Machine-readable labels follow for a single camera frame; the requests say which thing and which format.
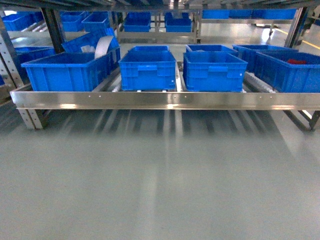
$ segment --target metal rack frame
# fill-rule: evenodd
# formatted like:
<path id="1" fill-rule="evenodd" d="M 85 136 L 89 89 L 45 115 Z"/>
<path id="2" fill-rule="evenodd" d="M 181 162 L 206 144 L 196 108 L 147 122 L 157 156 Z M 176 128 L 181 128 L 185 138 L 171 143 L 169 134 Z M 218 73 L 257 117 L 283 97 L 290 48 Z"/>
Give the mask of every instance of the metal rack frame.
<path id="1" fill-rule="evenodd" d="M 22 1 L 13 0 L 11 4 L 21 3 Z M 291 29 L 286 40 L 286 46 L 299 47 L 302 42 L 302 37 L 308 29 L 307 16 L 311 8 L 306 6 L 316 6 L 320 3 L 319 0 L 315 1 L 303 1 L 303 0 L 246 0 L 246 1 L 228 1 L 228 0 L 214 0 L 212 2 L 215 5 L 203 5 L 197 4 L 196 0 L 186 0 L 183 3 L 174 1 L 169 5 L 130 5 L 125 0 L 119 2 L 110 1 L 92 1 L 87 0 L 86 3 L 92 5 L 79 5 L 81 0 L 73 2 L 72 0 L 61 0 L 48 2 L 42 1 L 44 5 L 36 1 L 28 1 L 26 4 L 36 5 L 37 7 L 45 7 L 42 9 L 45 17 L 45 21 L 48 24 L 52 24 L 53 27 L 49 27 L 48 31 L 50 35 L 60 34 L 57 26 L 59 18 L 56 14 L 52 14 L 52 9 L 65 9 L 73 11 L 82 10 L 97 10 L 97 2 L 104 3 L 99 5 L 99 11 L 171 11 L 179 10 L 184 12 L 193 11 L 195 9 L 225 9 L 225 8 L 296 8 L 301 7 L 295 14 L 292 21 Z M 9 41 L 9 35 L 6 31 L 1 31 L 2 39 L 5 42 Z M 60 36 L 56 36 L 57 40 L 52 41 L 55 48 L 59 48 L 61 45 Z M 119 70 L 114 71 L 107 80 L 100 84 L 92 92 L 41 92 L 32 91 L 30 84 L 19 87 L 16 90 L 11 91 L 11 97 L 16 104 L 24 122 L 30 129 L 42 129 L 47 123 L 50 110 L 56 109 L 166 109 L 166 110 L 285 110 L 292 111 L 297 110 L 299 113 L 307 119 L 311 129 L 314 128 L 316 122 L 320 117 L 320 93 L 277 93 L 277 92 L 265 92 L 264 88 L 255 86 L 256 92 L 187 92 L 184 89 L 184 81 L 181 79 L 179 71 L 182 71 L 181 67 L 176 67 L 176 91 L 170 92 L 110 92 L 104 91 L 108 88 L 109 83 L 117 78 Z M 248 86 L 252 87 L 252 80 L 257 80 L 251 74 L 246 73 L 244 82 Z"/>
<path id="2" fill-rule="evenodd" d="M 165 11 L 156 11 L 153 12 L 154 21 L 154 31 L 149 32 L 128 32 L 124 31 L 123 25 L 117 26 L 117 39 L 119 43 L 122 39 L 171 39 L 171 38 L 184 38 L 191 39 L 194 43 L 197 42 L 198 38 L 198 19 L 199 19 L 199 11 L 198 10 L 190 10 L 188 13 L 192 14 L 192 28 L 191 32 L 161 32 L 160 29 L 161 24 L 165 21 L 161 20 L 161 16 L 164 15 Z"/>

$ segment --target storage shelf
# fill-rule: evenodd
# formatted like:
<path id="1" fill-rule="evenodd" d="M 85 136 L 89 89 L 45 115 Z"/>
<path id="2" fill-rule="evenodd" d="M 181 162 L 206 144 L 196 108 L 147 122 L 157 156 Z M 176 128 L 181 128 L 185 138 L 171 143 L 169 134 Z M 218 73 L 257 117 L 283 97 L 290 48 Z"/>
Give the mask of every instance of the storage shelf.
<path id="1" fill-rule="evenodd" d="M 317 0 L 183 0 L 170 2 L 163 0 L 159 4 L 151 4 L 148 0 L 0 0 L 2 7 L 33 7 L 54 10 L 87 10 L 87 11 L 156 11 L 156 10 L 201 10 L 201 9 L 289 9 L 316 6 Z"/>
<path id="2" fill-rule="evenodd" d="M 119 75 L 117 69 L 111 78 L 115 80 Z M 253 86 L 252 82 L 255 82 L 255 79 L 256 77 L 246 72 L 245 83 Z M 320 110 L 320 93 L 187 92 L 178 68 L 176 91 L 101 91 L 107 88 L 104 85 L 112 82 L 107 79 L 92 92 L 32 91 L 31 85 L 28 84 L 11 91 L 11 97 L 21 110 Z"/>
<path id="3" fill-rule="evenodd" d="M 257 19 L 257 18 L 229 18 L 229 19 L 203 19 L 203 24 L 291 24 L 292 20 L 285 19 Z"/>

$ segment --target metal shelf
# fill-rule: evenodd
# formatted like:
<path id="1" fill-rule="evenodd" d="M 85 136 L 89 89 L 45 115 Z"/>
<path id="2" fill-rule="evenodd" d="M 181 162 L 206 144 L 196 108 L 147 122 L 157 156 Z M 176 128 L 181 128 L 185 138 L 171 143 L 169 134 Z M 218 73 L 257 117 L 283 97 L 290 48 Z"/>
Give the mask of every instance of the metal shelf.
<path id="1" fill-rule="evenodd" d="M 289 9 L 317 6 L 318 0 L 0 0 L 0 6 L 48 8 L 53 10 L 87 11 L 157 11 L 201 9 Z"/>
<path id="2" fill-rule="evenodd" d="M 285 42 L 287 47 L 298 47 L 302 42 L 302 37 L 308 29 L 308 22 L 311 11 L 319 4 L 318 0 L 185 0 L 182 2 L 162 2 L 163 4 L 151 5 L 147 0 L 136 2 L 130 0 L 55 0 L 55 1 L 8 1 L 0 0 L 1 4 L 16 5 L 18 7 L 37 7 L 42 8 L 42 13 L 51 36 L 53 46 L 57 53 L 63 51 L 61 43 L 64 41 L 61 32 L 59 13 L 56 10 L 90 10 L 90 11 L 149 11 L 153 14 L 177 10 L 181 12 L 195 13 L 195 23 L 198 22 L 198 28 L 194 27 L 192 36 L 196 34 L 201 36 L 201 23 L 243 23 L 243 24 L 274 24 L 289 23 L 289 20 L 266 20 L 266 19 L 202 19 L 202 9 L 267 9 L 267 8 L 298 8 L 295 18 L 292 21 L 291 28 Z M 14 80 L 19 80 L 16 72 L 23 75 L 23 71 L 11 68 L 12 60 L 15 60 L 12 43 L 8 40 L 9 35 L 4 29 L 3 23 L 0 24 L 1 41 L 4 51 L 10 53 L 10 60 L 4 59 L 4 64 L 10 70 L 10 75 Z M 130 32 L 133 38 L 141 38 L 141 33 Z M 158 34 L 156 38 L 178 37 L 176 33 L 155 32 L 143 33 Z M 109 84 L 119 77 L 119 70 L 114 71 L 102 84 L 92 92 L 40 92 L 32 91 L 30 84 L 19 87 L 10 92 L 13 102 L 16 104 L 25 124 L 30 129 L 42 129 L 46 125 L 48 118 L 47 110 L 58 109 L 163 109 L 163 110 L 298 110 L 308 120 L 309 125 L 313 128 L 320 117 L 320 93 L 278 93 L 272 89 L 265 90 L 265 86 L 259 82 L 252 74 L 245 74 L 244 82 L 250 89 L 254 88 L 256 92 L 187 92 L 184 88 L 184 81 L 181 79 L 180 71 L 182 68 L 176 67 L 176 91 L 170 92 L 110 92 L 104 91 Z M 314 110 L 314 114 L 306 114 L 306 110 Z"/>
<path id="3" fill-rule="evenodd" d="M 292 20 L 285 19 L 261 19 L 261 18 L 229 18 L 229 19 L 204 19 L 202 18 L 201 23 L 203 24 L 291 24 Z"/>
<path id="4" fill-rule="evenodd" d="M 176 67 L 177 88 L 172 92 L 102 91 L 120 76 L 120 71 L 117 69 L 92 92 L 32 91 L 31 85 L 28 84 L 11 91 L 11 97 L 17 109 L 24 111 L 24 115 L 30 111 L 43 109 L 320 110 L 320 93 L 268 91 L 268 89 L 265 90 L 265 83 L 259 83 L 259 79 L 247 72 L 244 83 L 248 85 L 248 88 L 254 87 L 257 91 L 262 92 L 187 92 L 179 70 L 182 71 L 181 68 Z"/>

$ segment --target plastic crate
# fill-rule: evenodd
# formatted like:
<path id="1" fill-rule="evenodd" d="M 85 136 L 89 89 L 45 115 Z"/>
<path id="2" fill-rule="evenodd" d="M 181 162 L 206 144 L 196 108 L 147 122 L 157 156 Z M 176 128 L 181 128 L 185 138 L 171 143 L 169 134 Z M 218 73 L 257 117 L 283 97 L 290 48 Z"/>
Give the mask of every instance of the plastic crate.
<path id="1" fill-rule="evenodd" d="M 166 22 L 168 19 L 189 19 L 189 13 L 188 12 L 175 12 L 172 14 L 172 12 L 166 12 L 164 14 L 164 22 Z"/>
<path id="2" fill-rule="evenodd" d="M 148 19 L 151 20 L 150 12 L 129 12 L 126 19 Z"/>
<path id="3" fill-rule="evenodd" d="M 88 17 L 90 14 L 87 11 L 64 11 L 61 16 L 81 16 L 82 19 L 85 19 Z"/>
<path id="4" fill-rule="evenodd" d="M 151 20 L 147 18 L 126 18 L 123 27 L 125 32 L 149 32 Z"/>
<path id="5" fill-rule="evenodd" d="M 85 18 L 82 23 L 86 32 L 110 28 L 109 14 L 108 12 L 94 12 Z"/>
<path id="6" fill-rule="evenodd" d="M 56 54 L 55 49 L 50 46 L 16 47 L 15 51 L 19 57 L 20 63 L 29 62 Z"/>
<path id="7" fill-rule="evenodd" d="M 63 29 L 66 32 L 79 32 L 84 29 L 82 20 L 82 17 L 79 15 L 63 14 L 61 16 Z"/>
<path id="8" fill-rule="evenodd" d="M 252 14 L 251 9 L 230 10 L 230 18 L 249 18 Z"/>
<path id="9" fill-rule="evenodd" d="M 306 64 L 290 64 L 290 59 Z M 254 74 L 283 93 L 320 93 L 320 56 L 304 52 L 258 53 Z"/>
<path id="10" fill-rule="evenodd" d="M 226 52 L 186 52 L 183 78 L 191 92 L 241 92 L 247 63 Z"/>
<path id="11" fill-rule="evenodd" d="M 169 46 L 135 46 L 129 51 L 161 52 L 169 51 Z"/>
<path id="12" fill-rule="evenodd" d="M 293 19 L 296 9 L 253 10 L 252 17 L 259 19 Z"/>
<path id="13" fill-rule="evenodd" d="M 104 36 L 115 36 L 115 32 L 112 28 L 98 29 L 87 33 L 86 35 L 77 37 L 73 40 L 64 42 L 62 44 L 64 50 L 68 53 L 82 53 L 81 47 L 89 45 L 94 48 L 97 47 L 99 39 Z M 114 37 L 110 43 L 110 49 L 119 47 L 117 39 Z"/>
<path id="14" fill-rule="evenodd" d="M 108 51 L 108 75 L 115 70 L 117 67 L 119 67 L 119 61 L 121 59 L 121 54 L 120 54 L 120 47 L 113 48 Z"/>
<path id="15" fill-rule="evenodd" d="M 122 90 L 175 89 L 176 60 L 169 51 L 129 51 L 119 61 Z"/>
<path id="16" fill-rule="evenodd" d="M 228 52 L 238 56 L 238 51 L 224 45 L 189 44 L 185 46 L 186 52 Z"/>
<path id="17" fill-rule="evenodd" d="M 248 62 L 247 71 L 253 73 L 256 66 L 257 52 L 267 53 L 267 52 L 298 52 L 296 49 L 283 47 L 283 46 L 273 46 L 273 45 L 233 45 L 233 49 L 239 52 L 238 57 Z"/>
<path id="18" fill-rule="evenodd" d="M 3 78 L 2 78 L 2 76 L 0 75 L 0 86 L 2 86 L 4 84 L 5 84 L 5 82 L 4 82 Z"/>
<path id="19" fill-rule="evenodd" d="M 32 14 L 11 14 L 2 18 L 7 31 L 21 31 L 34 23 Z"/>
<path id="20" fill-rule="evenodd" d="M 203 10 L 203 19 L 228 19 L 230 10 Z"/>
<path id="21" fill-rule="evenodd" d="M 191 28 L 192 22 L 189 18 L 172 18 L 165 22 L 165 29 L 167 33 L 190 33 Z"/>
<path id="22" fill-rule="evenodd" d="M 34 23 L 38 23 L 44 19 L 44 16 L 40 11 L 19 11 L 17 13 L 22 16 L 31 14 Z"/>
<path id="23" fill-rule="evenodd" d="M 34 91 L 92 91 L 108 75 L 107 55 L 61 53 L 23 63 Z"/>

